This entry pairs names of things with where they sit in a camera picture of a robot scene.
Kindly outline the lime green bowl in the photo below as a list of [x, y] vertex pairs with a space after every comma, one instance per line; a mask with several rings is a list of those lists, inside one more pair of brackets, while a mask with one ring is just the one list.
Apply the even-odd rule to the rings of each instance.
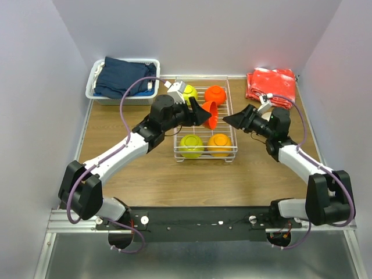
[[185, 100], [185, 102], [188, 106], [191, 105], [190, 101], [189, 101], [189, 99], [191, 97], [195, 98], [195, 100], [197, 101], [198, 100], [198, 92], [195, 89], [195, 87], [187, 84], [185, 89], [184, 89], [184, 92], [183, 92], [183, 98], [184, 98], [184, 100]]
[[180, 141], [179, 151], [187, 159], [199, 158], [204, 150], [202, 139], [197, 135], [186, 135]]

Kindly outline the white black striped bowl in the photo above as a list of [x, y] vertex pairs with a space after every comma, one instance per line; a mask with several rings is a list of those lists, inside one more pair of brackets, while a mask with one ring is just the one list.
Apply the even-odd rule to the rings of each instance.
[[267, 112], [263, 113], [263, 114], [261, 115], [261, 117], [262, 117], [263, 119], [269, 121], [270, 118], [271, 118], [271, 113], [272, 113], [271, 110], [270, 110], [270, 111], [267, 111]]

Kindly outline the lime green bowl front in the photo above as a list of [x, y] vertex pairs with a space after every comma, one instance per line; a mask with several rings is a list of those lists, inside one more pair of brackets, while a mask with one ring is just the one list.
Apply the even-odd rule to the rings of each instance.
[[180, 141], [179, 151], [187, 159], [199, 158], [204, 150], [202, 139], [197, 135], [186, 135]]

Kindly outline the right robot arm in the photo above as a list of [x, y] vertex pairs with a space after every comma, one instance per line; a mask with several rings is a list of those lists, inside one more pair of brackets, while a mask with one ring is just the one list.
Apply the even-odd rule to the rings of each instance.
[[306, 154], [288, 135], [290, 112], [274, 108], [264, 119], [253, 105], [239, 113], [224, 117], [224, 122], [245, 133], [263, 136], [267, 153], [287, 166], [307, 183], [305, 199], [273, 201], [274, 209], [267, 214], [269, 224], [282, 227], [288, 218], [307, 220], [315, 226], [328, 224], [347, 226], [355, 217], [350, 176], [335, 171]]

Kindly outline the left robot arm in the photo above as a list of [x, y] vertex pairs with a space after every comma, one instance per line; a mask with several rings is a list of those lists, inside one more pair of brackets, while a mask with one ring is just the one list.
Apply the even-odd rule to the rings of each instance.
[[76, 224], [97, 216], [109, 219], [117, 230], [124, 229], [129, 221], [127, 206], [117, 198], [104, 198], [102, 187], [124, 166], [156, 148], [167, 131], [200, 126], [211, 116], [195, 98], [189, 104], [176, 104], [169, 95], [157, 96], [149, 114], [125, 139], [94, 159], [67, 165], [58, 197], [66, 204], [69, 221]]

